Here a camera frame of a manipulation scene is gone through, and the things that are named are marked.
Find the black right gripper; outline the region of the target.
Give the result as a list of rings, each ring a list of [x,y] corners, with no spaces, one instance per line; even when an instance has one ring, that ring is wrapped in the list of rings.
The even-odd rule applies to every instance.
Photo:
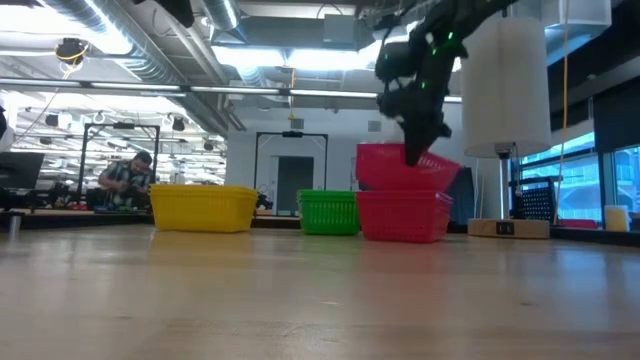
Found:
[[[451,136],[443,114],[451,70],[452,58],[432,48],[423,36],[380,48],[375,76],[384,87],[376,102],[383,115],[401,120],[405,162],[410,167],[436,139]]]

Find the red plastic basket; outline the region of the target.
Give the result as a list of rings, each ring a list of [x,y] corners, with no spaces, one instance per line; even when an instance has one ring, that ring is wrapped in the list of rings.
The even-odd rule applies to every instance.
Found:
[[[445,192],[460,169],[460,164],[429,152],[409,166],[403,144],[357,145],[356,178],[368,190]]]
[[[356,201],[363,236],[380,242],[436,242],[447,233],[453,205],[451,197],[437,192],[359,192]]]
[[[398,198],[442,198],[447,201],[452,197],[443,192],[432,190],[370,190],[356,193],[358,198],[365,197],[398,197]]]

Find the black cabinet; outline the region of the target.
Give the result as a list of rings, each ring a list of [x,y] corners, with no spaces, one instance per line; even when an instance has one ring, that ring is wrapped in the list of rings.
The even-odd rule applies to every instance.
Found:
[[[456,224],[467,224],[474,217],[475,192],[472,169],[461,168],[450,184],[446,194],[453,199],[450,221]]]

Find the white shade table lamp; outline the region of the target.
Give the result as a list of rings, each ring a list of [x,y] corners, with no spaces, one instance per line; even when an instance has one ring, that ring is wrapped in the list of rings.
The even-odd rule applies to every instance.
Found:
[[[500,166],[500,217],[471,219],[474,237],[547,239],[546,220],[509,217],[512,156],[551,147],[550,105],[543,24],[532,17],[486,20],[465,41],[462,61],[464,153]]]

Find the dark grey door panel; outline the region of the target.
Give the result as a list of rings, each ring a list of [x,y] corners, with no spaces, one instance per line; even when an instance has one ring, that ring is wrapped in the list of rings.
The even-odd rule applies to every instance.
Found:
[[[284,156],[279,158],[277,177],[276,214],[296,216],[297,193],[313,187],[314,159],[312,157]]]

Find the black pegboard panel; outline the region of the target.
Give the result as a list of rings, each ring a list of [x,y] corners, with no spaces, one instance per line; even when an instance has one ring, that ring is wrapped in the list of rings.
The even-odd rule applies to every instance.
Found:
[[[522,220],[544,220],[552,223],[556,216],[555,184],[560,176],[510,180],[510,216]]]

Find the red flat object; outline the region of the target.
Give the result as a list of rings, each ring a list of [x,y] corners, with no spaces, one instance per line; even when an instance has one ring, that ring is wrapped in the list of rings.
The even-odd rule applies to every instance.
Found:
[[[558,226],[566,228],[580,228],[580,229],[595,229],[599,228],[596,221],[591,219],[560,219],[557,222]]]

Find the yellow cylindrical cup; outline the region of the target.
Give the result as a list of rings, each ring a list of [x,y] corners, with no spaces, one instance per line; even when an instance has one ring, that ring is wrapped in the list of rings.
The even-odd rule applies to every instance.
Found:
[[[604,207],[605,228],[608,231],[629,232],[630,217],[626,205],[606,205]]]

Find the yellow plastic basket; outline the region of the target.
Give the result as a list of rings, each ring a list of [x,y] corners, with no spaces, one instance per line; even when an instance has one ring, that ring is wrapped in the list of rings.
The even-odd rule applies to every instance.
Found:
[[[247,231],[257,191],[242,186],[154,184],[150,188],[158,229],[235,233]]]

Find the long ceiling light bar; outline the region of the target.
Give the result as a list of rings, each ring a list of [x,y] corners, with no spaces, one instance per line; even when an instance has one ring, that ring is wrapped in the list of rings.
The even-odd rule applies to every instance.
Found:
[[[293,97],[324,97],[340,99],[376,100],[375,92],[340,91],[340,90],[311,90],[289,88],[263,88],[263,87],[238,87],[220,85],[172,85],[172,84],[146,84],[126,82],[97,82],[74,81],[37,78],[0,77],[0,87],[4,89],[33,88],[35,91],[47,91],[49,88],[65,90],[68,92],[82,92],[89,90],[151,93],[159,96],[169,94],[187,93],[212,93],[227,95],[256,95],[256,96],[293,96]]]

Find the person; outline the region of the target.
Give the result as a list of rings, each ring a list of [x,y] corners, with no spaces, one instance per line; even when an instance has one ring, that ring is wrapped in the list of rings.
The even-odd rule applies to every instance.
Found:
[[[101,172],[98,184],[107,192],[110,209],[133,209],[136,202],[148,197],[152,163],[151,154],[140,151],[132,159],[113,162]]]

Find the black computer monitor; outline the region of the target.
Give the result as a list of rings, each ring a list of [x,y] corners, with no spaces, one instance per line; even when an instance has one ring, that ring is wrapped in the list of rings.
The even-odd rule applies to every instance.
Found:
[[[42,153],[0,153],[0,188],[33,190],[43,162]]]

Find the black rectangular rig frame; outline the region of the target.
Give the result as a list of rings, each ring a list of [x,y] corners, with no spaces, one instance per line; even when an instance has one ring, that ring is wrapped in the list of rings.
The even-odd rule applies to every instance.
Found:
[[[267,131],[259,131],[256,132],[255,135],[255,144],[254,144],[254,164],[253,164],[253,188],[257,189],[257,174],[258,174],[258,158],[259,158],[259,150],[260,150],[260,137],[263,135],[269,136],[280,136],[283,138],[303,138],[303,137],[321,137],[325,141],[325,145],[323,147],[324,150],[324,173],[323,173],[323,190],[327,190],[327,168],[328,168],[328,147],[329,147],[329,135],[321,134],[321,133],[304,133],[302,131],[296,130],[288,130],[281,132],[267,132]]]

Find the silver ceiling duct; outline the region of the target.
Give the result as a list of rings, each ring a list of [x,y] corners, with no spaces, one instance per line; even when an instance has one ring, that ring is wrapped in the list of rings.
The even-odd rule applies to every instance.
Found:
[[[174,66],[142,27],[129,15],[123,0],[38,0],[66,19],[96,35],[121,40],[129,46],[123,67],[144,84],[185,85],[187,78]],[[221,107],[223,97],[209,102],[203,96],[187,93],[172,101],[205,131],[226,136],[242,124]]]

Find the black metal stand frame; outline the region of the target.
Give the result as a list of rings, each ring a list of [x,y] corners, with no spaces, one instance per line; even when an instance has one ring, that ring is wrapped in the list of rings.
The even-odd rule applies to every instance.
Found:
[[[86,162],[86,156],[87,156],[88,143],[92,141],[97,136],[97,134],[100,131],[104,130],[105,128],[113,128],[113,129],[119,129],[119,130],[153,129],[155,131],[155,137],[153,138],[154,155],[153,155],[153,163],[152,163],[151,183],[154,183],[156,181],[158,155],[160,150],[160,134],[161,134],[161,127],[159,125],[140,125],[140,124],[135,124],[133,122],[124,122],[124,121],[110,123],[110,124],[86,123],[84,125],[84,133],[82,138],[78,186],[77,186],[76,196],[75,196],[75,201],[77,203],[79,203],[83,199],[82,190],[84,186],[85,162]]]

